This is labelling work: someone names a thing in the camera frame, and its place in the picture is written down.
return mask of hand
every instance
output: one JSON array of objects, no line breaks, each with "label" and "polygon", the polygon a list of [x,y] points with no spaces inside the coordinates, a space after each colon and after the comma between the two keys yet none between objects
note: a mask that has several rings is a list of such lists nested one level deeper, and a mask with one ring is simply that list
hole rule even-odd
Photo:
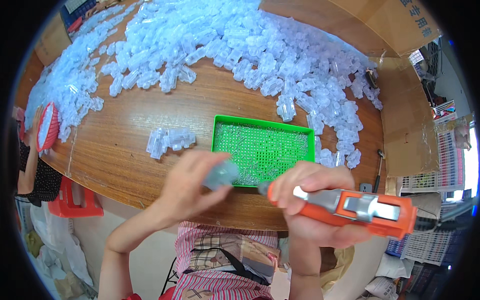
[{"label": "hand", "polygon": [[110,1],[105,1],[105,2],[99,2],[97,3],[92,9],[89,9],[86,13],[85,13],[85,19],[88,19],[90,18],[95,12],[99,12],[103,9],[105,9],[105,7],[107,5],[110,4]]},{"label": "hand", "polygon": [[38,135],[38,125],[40,124],[40,118],[43,113],[43,106],[40,105],[37,107],[35,116],[33,117],[33,122],[32,122],[32,133],[30,134],[30,139],[29,139],[29,144],[30,147],[33,147],[36,149],[36,137]]},{"label": "hand", "polygon": [[293,189],[301,186],[305,192],[324,189],[355,188],[355,181],[345,167],[327,168],[313,162],[299,161],[294,168],[282,174],[272,191],[272,200],[284,208],[289,233],[311,240],[319,247],[346,248],[371,238],[368,230],[359,225],[331,226],[311,218],[298,215],[305,201],[293,196]]},{"label": "hand", "polygon": [[228,159],[229,153],[187,151],[170,171],[160,198],[148,209],[168,216],[171,225],[191,218],[224,200],[231,185],[225,185],[205,195],[200,194],[202,182],[210,170]]}]

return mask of wall socket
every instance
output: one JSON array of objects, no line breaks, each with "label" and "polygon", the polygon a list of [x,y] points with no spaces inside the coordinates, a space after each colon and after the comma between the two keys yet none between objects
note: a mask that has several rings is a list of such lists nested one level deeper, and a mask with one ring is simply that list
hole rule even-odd
[{"label": "wall socket", "polygon": [[360,192],[372,192],[372,185],[369,183],[361,183]]}]

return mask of floor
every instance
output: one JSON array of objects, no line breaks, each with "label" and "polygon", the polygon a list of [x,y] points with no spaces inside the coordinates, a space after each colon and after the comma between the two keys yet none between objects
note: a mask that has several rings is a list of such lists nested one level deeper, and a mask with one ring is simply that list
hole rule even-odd
[{"label": "floor", "polygon": [[[98,289],[103,248],[107,236],[126,219],[140,210],[121,204],[107,197],[98,196],[104,208],[103,217],[74,219],[75,235],[85,253],[88,271]],[[133,290],[142,299],[158,299],[170,265],[175,258],[174,241],[177,228],[157,232],[147,238],[130,256],[130,273]],[[354,300],[374,277],[387,240],[373,238],[355,248],[355,256],[347,273],[325,296],[325,299]],[[285,273],[276,272],[272,287],[275,300],[288,298],[290,283]]]}]

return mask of orange handheld device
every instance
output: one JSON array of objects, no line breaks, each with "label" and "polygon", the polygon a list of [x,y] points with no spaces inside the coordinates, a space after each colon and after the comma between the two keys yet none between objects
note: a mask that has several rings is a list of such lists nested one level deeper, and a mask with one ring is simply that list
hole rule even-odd
[{"label": "orange handheld device", "polygon": [[[258,186],[260,194],[272,202],[273,182]],[[306,201],[300,214],[333,225],[355,224],[366,226],[370,233],[382,237],[402,239],[412,233],[417,219],[417,208],[410,198],[378,195],[347,190],[304,192],[295,187],[293,195]]]}]

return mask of green perforated tray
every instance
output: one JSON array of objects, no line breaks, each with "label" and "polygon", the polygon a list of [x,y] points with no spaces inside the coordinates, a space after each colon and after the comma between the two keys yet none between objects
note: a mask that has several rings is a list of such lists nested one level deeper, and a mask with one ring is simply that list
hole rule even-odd
[{"label": "green perforated tray", "polygon": [[216,115],[212,152],[228,152],[239,167],[233,186],[256,187],[275,180],[299,160],[314,161],[310,128],[248,118]]}]

